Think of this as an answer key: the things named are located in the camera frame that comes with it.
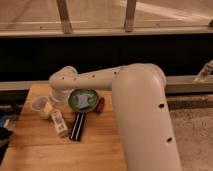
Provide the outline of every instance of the food item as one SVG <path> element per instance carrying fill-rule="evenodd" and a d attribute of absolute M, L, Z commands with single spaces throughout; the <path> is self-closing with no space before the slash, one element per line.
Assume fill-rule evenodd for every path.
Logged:
<path fill-rule="evenodd" d="M 105 106 L 105 99 L 104 99 L 104 97 L 101 97 L 101 98 L 99 99 L 98 106 L 97 106 L 96 109 L 95 109 L 96 112 L 102 113 L 103 110 L 104 110 L 104 106 Z"/>
<path fill-rule="evenodd" d="M 50 104 L 50 102 L 47 102 L 44 106 L 44 115 L 50 116 L 50 112 L 53 110 L 53 106 Z"/>

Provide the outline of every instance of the black wall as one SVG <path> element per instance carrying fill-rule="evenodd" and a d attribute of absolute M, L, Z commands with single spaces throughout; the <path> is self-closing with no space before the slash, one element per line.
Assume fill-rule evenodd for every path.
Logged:
<path fill-rule="evenodd" d="M 0 81 L 47 80 L 66 65 L 81 73 L 136 62 L 193 75 L 213 59 L 213 35 L 1 38 L 0 59 Z"/>

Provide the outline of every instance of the green bowl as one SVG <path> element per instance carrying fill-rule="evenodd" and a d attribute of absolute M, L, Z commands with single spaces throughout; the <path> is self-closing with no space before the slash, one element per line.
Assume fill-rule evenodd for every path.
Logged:
<path fill-rule="evenodd" d="M 83 109 L 78 108 L 78 95 L 88 96 L 89 106 Z M 99 102 L 99 95 L 95 90 L 91 89 L 76 89 L 74 90 L 68 99 L 69 106 L 77 113 L 88 113 L 93 111 Z"/>

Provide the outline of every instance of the glass window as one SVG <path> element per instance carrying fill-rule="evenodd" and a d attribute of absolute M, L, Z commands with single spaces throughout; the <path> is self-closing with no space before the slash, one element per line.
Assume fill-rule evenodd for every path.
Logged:
<path fill-rule="evenodd" d="M 67 6 L 74 29 L 124 26 L 126 6 L 120 6 L 117 0 L 67 0 Z"/>
<path fill-rule="evenodd" d="M 212 9 L 212 0 L 138 0 L 134 27 L 208 25 Z"/>
<path fill-rule="evenodd" d="M 0 30 L 61 29 L 56 1 L 0 0 Z"/>

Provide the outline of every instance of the small bottle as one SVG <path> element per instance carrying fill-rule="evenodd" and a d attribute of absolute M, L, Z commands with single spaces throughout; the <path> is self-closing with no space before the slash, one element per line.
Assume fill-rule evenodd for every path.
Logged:
<path fill-rule="evenodd" d="M 212 70 L 213 60 L 209 61 L 203 66 L 197 77 L 194 79 L 194 82 L 204 82 L 206 78 L 211 74 Z"/>

